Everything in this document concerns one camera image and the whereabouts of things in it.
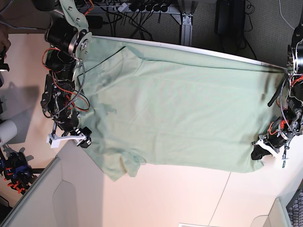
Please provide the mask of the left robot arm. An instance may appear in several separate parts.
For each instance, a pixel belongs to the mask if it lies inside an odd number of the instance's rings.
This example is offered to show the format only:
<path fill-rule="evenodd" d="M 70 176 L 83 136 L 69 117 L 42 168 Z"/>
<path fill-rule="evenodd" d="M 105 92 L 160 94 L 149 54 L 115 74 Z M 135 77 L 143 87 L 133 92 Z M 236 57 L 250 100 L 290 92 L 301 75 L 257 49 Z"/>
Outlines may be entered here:
<path fill-rule="evenodd" d="M 276 92 L 268 102 L 270 107 L 279 103 L 281 115 L 270 123 L 266 134 L 252 142 L 252 160 L 264 156 L 278 156 L 284 148 L 282 160 L 286 161 L 291 140 L 303 134 L 303 20 L 294 29 L 292 42 L 287 48 L 287 73 L 282 77 Z"/>

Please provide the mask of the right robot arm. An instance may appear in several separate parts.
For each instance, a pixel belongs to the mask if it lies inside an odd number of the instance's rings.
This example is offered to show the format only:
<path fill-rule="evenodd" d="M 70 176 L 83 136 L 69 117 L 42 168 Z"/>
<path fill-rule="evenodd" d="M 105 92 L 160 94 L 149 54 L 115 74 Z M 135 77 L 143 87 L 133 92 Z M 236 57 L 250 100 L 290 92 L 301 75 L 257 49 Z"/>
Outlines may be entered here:
<path fill-rule="evenodd" d="M 50 47 L 42 56 L 48 70 L 41 108 L 45 118 L 53 120 L 47 143 L 52 148 L 72 140 L 77 146 L 91 145 L 91 130 L 79 127 L 81 112 L 90 108 L 82 90 L 86 79 L 84 55 L 92 38 L 86 16 L 94 9 L 91 0 L 35 0 L 36 9 L 52 12 L 45 32 Z"/>

